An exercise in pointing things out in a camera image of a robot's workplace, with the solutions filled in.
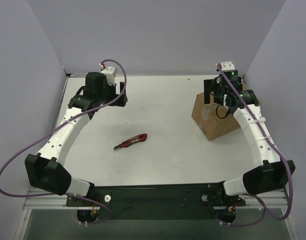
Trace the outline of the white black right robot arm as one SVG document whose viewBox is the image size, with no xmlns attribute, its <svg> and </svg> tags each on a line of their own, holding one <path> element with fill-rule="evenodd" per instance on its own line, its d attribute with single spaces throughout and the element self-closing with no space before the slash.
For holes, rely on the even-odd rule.
<svg viewBox="0 0 306 240">
<path fill-rule="evenodd" d="M 224 107 L 224 117 L 232 116 L 247 140 L 254 168 L 241 177 L 223 182 L 225 194 L 257 195 L 284 188 L 296 167 L 292 160 L 282 160 L 262 116 L 255 92 L 242 83 L 236 71 L 227 72 L 230 83 L 222 75 L 204 80 L 204 102 Z"/>
</svg>

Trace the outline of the red black utility knife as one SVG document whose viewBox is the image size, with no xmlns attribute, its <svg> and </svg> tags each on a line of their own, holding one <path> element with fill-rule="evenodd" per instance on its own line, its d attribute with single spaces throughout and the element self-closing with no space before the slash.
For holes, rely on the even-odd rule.
<svg viewBox="0 0 306 240">
<path fill-rule="evenodd" d="M 128 140 L 125 140 L 123 141 L 122 143 L 120 143 L 119 145 L 115 146 L 113 149 L 114 150 L 118 150 L 118 149 L 121 149 L 121 148 L 127 148 L 133 144 L 136 144 L 136 143 L 140 143 L 140 142 L 144 142 L 147 140 L 147 134 L 146 133 L 143 133 L 143 134 L 139 134 L 137 136 L 134 136 Z"/>
</svg>

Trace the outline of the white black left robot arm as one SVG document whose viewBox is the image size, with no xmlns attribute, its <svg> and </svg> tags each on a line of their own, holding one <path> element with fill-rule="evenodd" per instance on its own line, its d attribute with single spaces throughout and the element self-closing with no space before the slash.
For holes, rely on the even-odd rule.
<svg viewBox="0 0 306 240">
<path fill-rule="evenodd" d="M 26 157 L 24 164 L 32 187 L 60 196 L 76 195 L 85 206 L 94 203 L 95 192 L 90 190 L 92 184 L 74 178 L 64 165 L 76 138 L 99 107 L 126 105 L 124 82 L 120 83 L 120 93 L 116 92 L 116 72 L 113 66 L 101 72 L 89 72 L 85 77 L 85 85 L 69 101 L 59 129 L 36 154 Z"/>
</svg>

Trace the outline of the brown cardboard express box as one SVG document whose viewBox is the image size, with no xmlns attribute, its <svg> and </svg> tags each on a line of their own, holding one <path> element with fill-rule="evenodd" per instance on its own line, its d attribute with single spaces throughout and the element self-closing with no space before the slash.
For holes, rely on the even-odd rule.
<svg viewBox="0 0 306 240">
<path fill-rule="evenodd" d="M 213 141 L 221 136 L 224 136 L 234 130 L 241 128 L 245 130 L 250 127 L 251 130 L 247 133 L 247 137 L 251 136 L 251 133 L 258 126 L 263 125 L 264 118 L 260 113 L 260 104 L 249 104 L 253 115 L 250 115 L 247 108 L 237 108 L 234 113 L 229 113 L 225 116 L 227 109 L 215 103 L 214 97 L 210 97 L 210 103 L 204 103 L 204 93 L 200 93 L 196 96 L 195 104 L 192 111 L 192 118 L 200 128 L 202 133 L 209 141 Z"/>
</svg>

